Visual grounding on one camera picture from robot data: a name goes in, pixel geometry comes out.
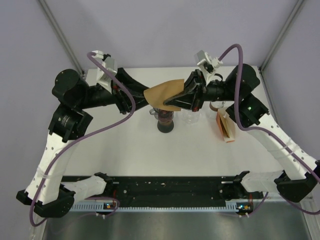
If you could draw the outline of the brown paper coffee filter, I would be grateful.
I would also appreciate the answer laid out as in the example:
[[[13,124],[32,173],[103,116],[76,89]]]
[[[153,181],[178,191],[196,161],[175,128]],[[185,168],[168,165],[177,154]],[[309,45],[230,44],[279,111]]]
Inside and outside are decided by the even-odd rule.
[[[174,79],[163,82],[143,91],[147,103],[155,109],[169,112],[179,112],[180,107],[164,105],[164,101],[184,90],[184,79]]]

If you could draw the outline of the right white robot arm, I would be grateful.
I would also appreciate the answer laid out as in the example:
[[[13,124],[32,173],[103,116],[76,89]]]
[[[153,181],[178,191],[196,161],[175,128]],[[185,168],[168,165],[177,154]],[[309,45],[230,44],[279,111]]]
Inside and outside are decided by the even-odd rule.
[[[193,71],[182,92],[164,100],[165,106],[197,112],[204,102],[232,101],[226,109],[240,130],[249,133],[274,157],[282,169],[275,172],[240,175],[233,192],[245,198],[252,192],[279,193],[286,200],[298,203],[320,182],[320,162],[307,154],[277,124],[269,109],[253,95],[260,84],[255,69],[237,65],[225,80],[211,80],[206,69]]]

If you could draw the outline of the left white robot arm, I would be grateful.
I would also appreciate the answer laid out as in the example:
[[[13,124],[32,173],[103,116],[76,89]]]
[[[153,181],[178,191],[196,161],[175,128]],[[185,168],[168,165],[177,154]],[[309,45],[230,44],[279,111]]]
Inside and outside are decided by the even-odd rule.
[[[79,141],[90,137],[86,131],[93,117],[86,109],[116,105],[122,114],[132,109],[129,97],[117,83],[111,82],[110,91],[99,83],[90,86],[73,69],[56,76],[52,94],[59,106],[48,127],[43,155],[28,187],[16,195],[19,202],[30,207],[29,220],[33,226],[37,225],[34,215],[44,220],[61,218],[82,200],[97,195],[106,199],[113,194],[111,178],[105,173],[65,184],[63,175]]]

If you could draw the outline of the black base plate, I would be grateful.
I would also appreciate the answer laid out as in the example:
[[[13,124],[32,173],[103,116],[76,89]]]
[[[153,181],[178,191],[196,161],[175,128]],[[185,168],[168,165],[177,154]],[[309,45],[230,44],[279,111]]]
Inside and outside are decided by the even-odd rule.
[[[230,200],[259,200],[247,192],[239,176],[114,176],[94,198],[114,198],[122,208],[224,207]]]

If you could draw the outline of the aluminium frame rail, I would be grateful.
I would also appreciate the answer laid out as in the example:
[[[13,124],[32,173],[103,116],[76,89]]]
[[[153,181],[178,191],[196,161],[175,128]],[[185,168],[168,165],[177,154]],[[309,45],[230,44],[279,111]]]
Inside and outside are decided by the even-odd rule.
[[[82,68],[78,58],[76,57],[71,45],[69,44],[65,34],[63,33],[60,25],[58,24],[53,12],[51,11],[48,3],[46,0],[36,0],[39,8],[41,9],[43,15],[47,19],[53,33],[55,34],[56,38],[58,39],[61,47],[64,50],[64,53],[72,63],[75,70],[80,73],[81,76],[84,75],[85,71]]]

